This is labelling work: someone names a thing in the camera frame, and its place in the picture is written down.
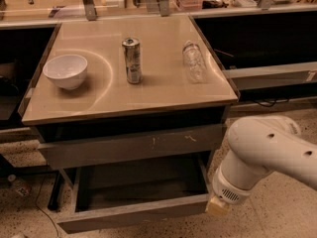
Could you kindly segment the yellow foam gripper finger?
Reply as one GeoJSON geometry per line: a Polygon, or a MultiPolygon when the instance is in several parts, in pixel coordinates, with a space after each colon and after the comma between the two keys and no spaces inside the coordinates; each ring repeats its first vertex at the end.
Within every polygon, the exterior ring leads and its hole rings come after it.
{"type": "Polygon", "coordinates": [[[222,199],[218,198],[216,195],[212,196],[206,205],[205,211],[208,214],[214,216],[224,216],[230,210],[230,205],[223,201],[222,199]]]}

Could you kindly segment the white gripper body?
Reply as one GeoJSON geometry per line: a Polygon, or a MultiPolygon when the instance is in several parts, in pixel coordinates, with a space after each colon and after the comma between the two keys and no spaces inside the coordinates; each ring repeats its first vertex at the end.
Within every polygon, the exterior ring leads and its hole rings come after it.
{"type": "Polygon", "coordinates": [[[224,177],[222,169],[218,168],[212,178],[214,193],[228,204],[242,204],[250,195],[249,190],[243,190],[230,184],[224,177]]]}

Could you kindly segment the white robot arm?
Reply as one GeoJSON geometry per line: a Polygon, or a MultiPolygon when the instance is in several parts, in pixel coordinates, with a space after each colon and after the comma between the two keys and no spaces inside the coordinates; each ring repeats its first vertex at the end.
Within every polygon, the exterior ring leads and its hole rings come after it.
{"type": "Polygon", "coordinates": [[[255,185],[273,172],[317,189],[317,146],[301,138],[299,125],[285,116],[248,116],[228,130],[229,152],[211,181],[206,212],[223,216],[242,204],[255,185]]]}

